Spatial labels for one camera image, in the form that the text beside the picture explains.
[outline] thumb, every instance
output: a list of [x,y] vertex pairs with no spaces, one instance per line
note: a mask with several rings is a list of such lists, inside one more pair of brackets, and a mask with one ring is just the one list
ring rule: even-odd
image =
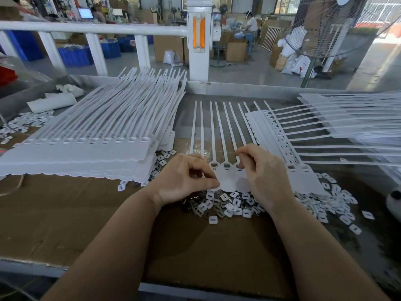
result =
[[220,186],[220,182],[216,179],[208,179],[206,177],[190,178],[188,185],[191,188],[191,192],[196,192],[217,188]]
[[241,153],[239,155],[239,160],[241,162],[240,166],[243,166],[245,168],[248,178],[251,178],[252,175],[256,174],[256,163],[251,156],[249,156],[248,154]]

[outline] black round hole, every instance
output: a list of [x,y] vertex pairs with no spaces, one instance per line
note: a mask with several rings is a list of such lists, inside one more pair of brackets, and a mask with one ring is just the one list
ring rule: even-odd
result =
[[396,200],[401,199],[401,192],[399,192],[398,190],[394,190],[393,192],[390,193],[390,195],[393,199]]

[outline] hand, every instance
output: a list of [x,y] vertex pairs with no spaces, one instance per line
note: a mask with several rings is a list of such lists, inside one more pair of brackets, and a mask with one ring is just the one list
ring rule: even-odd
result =
[[235,155],[245,168],[251,192],[271,215],[279,204],[294,201],[284,162],[255,144],[240,147]]
[[179,201],[192,192],[218,186],[220,183],[213,170],[200,154],[178,154],[164,166],[144,191],[160,209],[165,204]]

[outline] cardboard table surface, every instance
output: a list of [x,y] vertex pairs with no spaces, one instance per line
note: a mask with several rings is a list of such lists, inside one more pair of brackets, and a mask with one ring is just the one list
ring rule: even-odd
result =
[[[174,149],[187,153],[189,143],[176,139]],[[221,148],[217,150],[219,159]],[[232,153],[229,159],[235,163]],[[17,186],[19,179],[9,176],[0,181],[0,193]],[[27,175],[19,190],[1,197],[0,257],[72,265],[138,190],[128,184],[117,192],[118,184],[109,179]],[[296,295],[291,265],[267,214],[225,217],[209,225],[178,204],[164,207],[153,225],[142,281],[270,298]]]

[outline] gray floor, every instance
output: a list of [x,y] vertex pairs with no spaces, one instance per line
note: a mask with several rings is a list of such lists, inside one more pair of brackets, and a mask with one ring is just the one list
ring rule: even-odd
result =
[[[153,45],[149,45],[151,65],[156,69],[169,68],[157,62]],[[237,67],[209,68],[209,81],[246,83],[257,85],[278,85],[299,87],[302,79],[299,75],[286,75],[274,70],[269,65],[270,52],[258,46],[246,63],[238,63]],[[136,53],[122,53],[121,58],[107,59],[106,64],[110,76],[117,76],[127,66],[138,66]],[[26,62],[29,70],[37,70],[50,77],[55,72],[48,58],[34,62]],[[348,89],[353,91],[394,91],[401,89],[398,73],[401,66],[400,45],[398,42],[383,43],[376,40],[369,49],[356,73],[352,70],[336,75],[332,80],[312,79],[308,87],[323,89]],[[69,74],[97,75],[95,65],[82,68],[68,68]]]

